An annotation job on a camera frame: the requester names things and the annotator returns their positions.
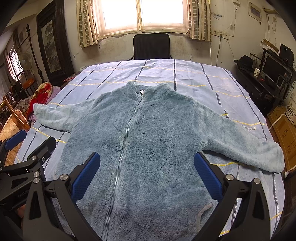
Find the blue fleece zip jacket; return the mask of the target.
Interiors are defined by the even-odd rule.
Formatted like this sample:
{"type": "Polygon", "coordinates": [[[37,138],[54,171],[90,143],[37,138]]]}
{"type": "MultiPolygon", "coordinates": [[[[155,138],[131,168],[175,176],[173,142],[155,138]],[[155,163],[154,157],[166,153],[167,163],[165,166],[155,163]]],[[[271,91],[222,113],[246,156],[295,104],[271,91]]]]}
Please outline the blue fleece zip jacket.
{"type": "Polygon", "coordinates": [[[55,108],[35,104],[34,114],[41,125],[70,133],[54,177],[100,155],[78,206],[103,240],[191,240],[215,208],[194,167],[197,152],[273,173],[285,165],[276,142],[258,139],[165,83],[129,82],[55,108]]]}

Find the red floral blanket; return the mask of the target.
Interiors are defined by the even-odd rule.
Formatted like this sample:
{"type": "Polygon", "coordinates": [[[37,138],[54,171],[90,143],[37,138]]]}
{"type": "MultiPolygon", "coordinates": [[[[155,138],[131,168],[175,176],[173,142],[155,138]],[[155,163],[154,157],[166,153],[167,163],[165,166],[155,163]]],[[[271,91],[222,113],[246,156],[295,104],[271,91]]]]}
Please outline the red floral blanket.
{"type": "Polygon", "coordinates": [[[29,108],[26,115],[27,120],[34,112],[33,105],[36,103],[45,104],[48,101],[49,97],[51,96],[52,91],[53,91],[53,86],[49,82],[42,83],[37,88],[37,90],[35,91],[35,93],[33,94],[30,100],[29,108]]]}

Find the standing fan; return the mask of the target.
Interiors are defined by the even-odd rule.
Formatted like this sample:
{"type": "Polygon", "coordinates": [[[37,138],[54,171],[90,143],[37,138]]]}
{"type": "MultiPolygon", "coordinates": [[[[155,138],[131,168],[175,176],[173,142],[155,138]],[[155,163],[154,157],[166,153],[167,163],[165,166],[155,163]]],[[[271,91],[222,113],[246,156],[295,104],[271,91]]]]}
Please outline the standing fan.
{"type": "Polygon", "coordinates": [[[28,51],[18,54],[19,66],[22,68],[27,79],[32,78],[31,69],[33,66],[33,58],[28,51]]]}

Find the cardboard box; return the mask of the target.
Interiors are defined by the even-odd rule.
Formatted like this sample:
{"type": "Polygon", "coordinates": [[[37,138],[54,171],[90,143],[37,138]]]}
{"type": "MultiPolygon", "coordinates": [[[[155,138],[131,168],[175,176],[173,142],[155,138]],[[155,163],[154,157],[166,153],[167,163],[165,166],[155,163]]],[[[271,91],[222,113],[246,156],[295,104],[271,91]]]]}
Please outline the cardboard box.
{"type": "Polygon", "coordinates": [[[289,121],[284,106],[276,107],[267,119],[268,127],[284,153],[285,170],[292,173],[295,171],[295,126],[289,121]]]}

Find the white plastic bucket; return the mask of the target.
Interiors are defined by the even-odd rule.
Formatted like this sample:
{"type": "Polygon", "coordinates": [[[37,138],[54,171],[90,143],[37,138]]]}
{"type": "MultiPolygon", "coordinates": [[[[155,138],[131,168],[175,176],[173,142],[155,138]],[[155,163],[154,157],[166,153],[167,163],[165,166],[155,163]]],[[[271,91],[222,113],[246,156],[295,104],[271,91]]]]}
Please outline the white plastic bucket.
{"type": "Polygon", "coordinates": [[[292,125],[296,125],[296,96],[295,93],[291,95],[290,101],[286,107],[285,115],[292,125]]]}

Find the black coat stand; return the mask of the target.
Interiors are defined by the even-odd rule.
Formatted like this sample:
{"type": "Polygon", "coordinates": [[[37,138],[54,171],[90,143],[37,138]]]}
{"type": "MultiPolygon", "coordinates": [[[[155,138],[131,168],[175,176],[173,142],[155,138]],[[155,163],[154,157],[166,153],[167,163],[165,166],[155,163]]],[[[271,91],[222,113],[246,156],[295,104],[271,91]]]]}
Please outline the black coat stand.
{"type": "Polygon", "coordinates": [[[28,34],[30,50],[33,57],[34,68],[35,68],[35,71],[37,72],[36,79],[39,82],[48,82],[49,80],[45,71],[45,67],[44,67],[44,63],[43,63],[43,59],[42,59],[41,51],[39,47],[36,21],[34,20],[33,22],[28,23],[26,25],[26,30],[28,34]]]}

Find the blue striped bed sheet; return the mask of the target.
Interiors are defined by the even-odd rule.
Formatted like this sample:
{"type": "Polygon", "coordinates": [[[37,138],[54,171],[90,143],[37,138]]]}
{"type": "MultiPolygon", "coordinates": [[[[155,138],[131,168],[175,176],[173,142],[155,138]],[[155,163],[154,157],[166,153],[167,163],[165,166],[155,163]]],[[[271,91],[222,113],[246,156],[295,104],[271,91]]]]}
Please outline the blue striped bed sheet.
{"type": "MultiPolygon", "coordinates": [[[[239,124],[258,139],[274,142],[265,117],[230,71],[190,61],[154,59],[92,65],[66,85],[47,106],[55,108],[97,99],[129,82],[140,86],[168,84],[179,94],[191,97],[239,124]]],[[[47,180],[57,180],[62,174],[54,177],[54,172],[70,137],[69,132],[43,126],[36,117],[18,152],[18,160],[27,161],[30,154],[48,137],[54,137],[57,145],[44,164],[44,172],[47,180]]],[[[261,181],[268,203],[270,231],[275,232],[285,198],[281,172],[267,172],[211,150],[201,152],[224,174],[231,174],[240,181],[252,181],[254,178],[261,181]]]]}

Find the left checked curtain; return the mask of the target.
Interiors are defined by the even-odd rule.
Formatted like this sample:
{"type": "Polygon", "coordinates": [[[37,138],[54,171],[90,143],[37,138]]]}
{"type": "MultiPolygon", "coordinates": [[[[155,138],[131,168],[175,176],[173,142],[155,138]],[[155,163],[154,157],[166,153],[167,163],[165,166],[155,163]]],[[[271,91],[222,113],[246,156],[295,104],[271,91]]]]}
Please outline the left checked curtain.
{"type": "Polygon", "coordinates": [[[97,28],[94,15],[94,3],[90,0],[76,1],[77,31],[80,48],[97,44],[97,28]]]}

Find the checked curtain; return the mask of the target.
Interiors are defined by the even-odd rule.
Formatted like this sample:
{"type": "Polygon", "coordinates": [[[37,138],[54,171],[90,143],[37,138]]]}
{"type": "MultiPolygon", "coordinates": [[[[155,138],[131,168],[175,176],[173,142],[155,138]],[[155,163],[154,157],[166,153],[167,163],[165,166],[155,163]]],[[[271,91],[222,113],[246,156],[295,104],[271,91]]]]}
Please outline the checked curtain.
{"type": "Polygon", "coordinates": [[[199,41],[211,41],[211,4],[210,0],[189,0],[188,36],[199,41]]]}
{"type": "Polygon", "coordinates": [[[77,31],[80,48],[97,44],[97,28],[94,15],[94,3],[90,0],[76,1],[77,31]]]}

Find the white paper cup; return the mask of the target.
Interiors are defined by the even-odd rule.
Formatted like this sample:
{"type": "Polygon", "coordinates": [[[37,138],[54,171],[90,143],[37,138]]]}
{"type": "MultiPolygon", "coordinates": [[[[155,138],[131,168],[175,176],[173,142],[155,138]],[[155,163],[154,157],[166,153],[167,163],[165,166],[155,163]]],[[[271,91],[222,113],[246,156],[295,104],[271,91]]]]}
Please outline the white paper cup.
{"type": "Polygon", "coordinates": [[[258,68],[255,68],[254,69],[254,77],[258,77],[259,76],[259,74],[260,74],[260,69],[258,69],[258,68]]]}

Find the black chair behind bed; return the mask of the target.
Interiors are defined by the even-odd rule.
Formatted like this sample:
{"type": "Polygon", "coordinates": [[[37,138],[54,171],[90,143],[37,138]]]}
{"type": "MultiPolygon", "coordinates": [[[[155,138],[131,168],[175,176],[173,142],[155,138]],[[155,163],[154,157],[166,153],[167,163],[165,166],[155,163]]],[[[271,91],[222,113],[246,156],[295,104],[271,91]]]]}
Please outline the black chair behind bed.
{"type": "Polygon", "coordinates": [[[170,36],[166,33],[137,34],[133,37],[130,60],[171,59],[170,36]]]}

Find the right checked curtain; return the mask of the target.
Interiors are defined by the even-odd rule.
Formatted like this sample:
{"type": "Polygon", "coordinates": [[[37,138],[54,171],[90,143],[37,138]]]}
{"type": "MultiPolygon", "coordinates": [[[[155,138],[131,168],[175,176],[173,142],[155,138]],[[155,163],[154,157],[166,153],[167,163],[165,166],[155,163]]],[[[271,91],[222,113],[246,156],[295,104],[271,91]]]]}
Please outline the right checked curtain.
{"type": "Polygon", "coordinates": [[[199,41],[211,41],[211,4],[210,0],[189,0],[188,36],[199,41]]]}

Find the dark framed wall painting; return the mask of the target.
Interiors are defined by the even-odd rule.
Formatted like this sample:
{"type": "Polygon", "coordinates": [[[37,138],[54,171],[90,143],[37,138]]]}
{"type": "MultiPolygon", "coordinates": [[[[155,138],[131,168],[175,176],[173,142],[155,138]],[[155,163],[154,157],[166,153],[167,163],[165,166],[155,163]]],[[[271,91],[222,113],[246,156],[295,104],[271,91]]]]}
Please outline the dark framed wall painting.
{"type": "Polygon", "coordinates": [[[62,86],[74,74],[63,1],[51,1],[37,15],[37,35],[48,80],[52,85],[62,86]]]}

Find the window with white frame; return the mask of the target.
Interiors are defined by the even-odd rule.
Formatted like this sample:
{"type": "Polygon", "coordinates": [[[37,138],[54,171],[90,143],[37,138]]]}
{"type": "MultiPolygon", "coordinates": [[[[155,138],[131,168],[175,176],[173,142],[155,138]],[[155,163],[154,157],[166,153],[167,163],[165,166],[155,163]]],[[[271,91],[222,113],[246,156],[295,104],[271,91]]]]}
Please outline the window with white frame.
{"type": "Polygon", "coordinates": [[[188,1],[93,1],[99,39],[131,33],[189,31],[188,1]]]}

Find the wall electrical panel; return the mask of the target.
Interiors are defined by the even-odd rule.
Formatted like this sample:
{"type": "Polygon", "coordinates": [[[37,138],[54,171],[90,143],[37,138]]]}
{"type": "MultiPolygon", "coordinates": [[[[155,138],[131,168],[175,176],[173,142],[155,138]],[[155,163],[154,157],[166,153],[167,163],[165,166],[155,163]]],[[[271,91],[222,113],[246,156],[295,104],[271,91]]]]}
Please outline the wall electrical panel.
{"type": "Polygon", "coordinates": [[[248,14],[259,23],[262,23],[261,9],[250,1],[248,2],[248,14]]]}

